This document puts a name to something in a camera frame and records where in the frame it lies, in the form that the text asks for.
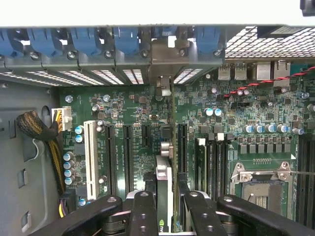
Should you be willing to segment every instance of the black connector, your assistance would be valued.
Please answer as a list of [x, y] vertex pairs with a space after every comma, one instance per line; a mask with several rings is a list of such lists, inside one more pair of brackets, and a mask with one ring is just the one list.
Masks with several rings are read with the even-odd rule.
[[77, 209], [77, 197], [74, 188], [68, 188], [59, 197], [59, 201], [64, 201], [68, 212], [71, 213]]

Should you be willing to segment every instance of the gray metal panel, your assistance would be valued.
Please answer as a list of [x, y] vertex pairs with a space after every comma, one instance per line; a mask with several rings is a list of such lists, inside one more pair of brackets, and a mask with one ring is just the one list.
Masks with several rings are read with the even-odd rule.
[[[58, 218], [58, 194], [47, 152], [24, 162], [22, 133], [16, 127], [14, 138], [12, 124], [23, 112], [37, 110], [40, 115], [43, 106], [54, 108], [56, 102], [47, 88], [6, 83], [7, 88], [0, 87], [0, 235], [26, 236]], [[18, 188], [18, 172], [23, 169], [28, 172], [28, 184]], [[27, 212], [31, 227], [23, 233], [21, 219]]]

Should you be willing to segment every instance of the white power connector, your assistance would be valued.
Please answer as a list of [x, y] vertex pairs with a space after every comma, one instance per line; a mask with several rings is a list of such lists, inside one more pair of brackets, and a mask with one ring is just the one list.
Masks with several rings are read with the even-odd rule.
[[72, 128], [72, 115], [71, 115], [71, 108], [53, 108], [51, 109], [52, 119], [54, 121], [54, 114], [55, 112], [61, 111], [62, 116], [62, 124], [63, 129], [62, 131], [66, 131]]

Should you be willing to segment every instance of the pcie slot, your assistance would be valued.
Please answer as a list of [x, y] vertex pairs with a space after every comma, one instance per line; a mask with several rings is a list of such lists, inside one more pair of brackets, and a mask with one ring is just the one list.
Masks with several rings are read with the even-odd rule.
[[150, 135], [151, 135], [150, 126], [147, 124], [143, 124], [141, 126], [141, 130], [142, 130], [142, 147], [149, 148], [150, 147]]
[[178, 124], [178, 170], [180, 173], [187, 171], [187, 124]]
[[124, 157], [125, 157], [125, 183], [126, 195], [133, 191], [133, 140], [132, 125], [124, 125]]
[[84, 130], [88, 200], [96, 200], [99, 194], [96, 122], [94, 120], [84, 122]]
[[113, 125], [105, 126], [105, 150], [107, 154], [109, 175], [107, 189], [109, 194], [117, 194], [117, 173], [116, 173], [116, 151], [115, 151], [115, 129]]

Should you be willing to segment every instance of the chip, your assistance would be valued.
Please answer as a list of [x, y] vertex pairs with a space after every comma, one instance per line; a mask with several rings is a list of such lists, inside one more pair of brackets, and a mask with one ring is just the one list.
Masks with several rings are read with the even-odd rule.
[[267, 113], [267, 119], [273, 119], [274, 114], [273, 113]]

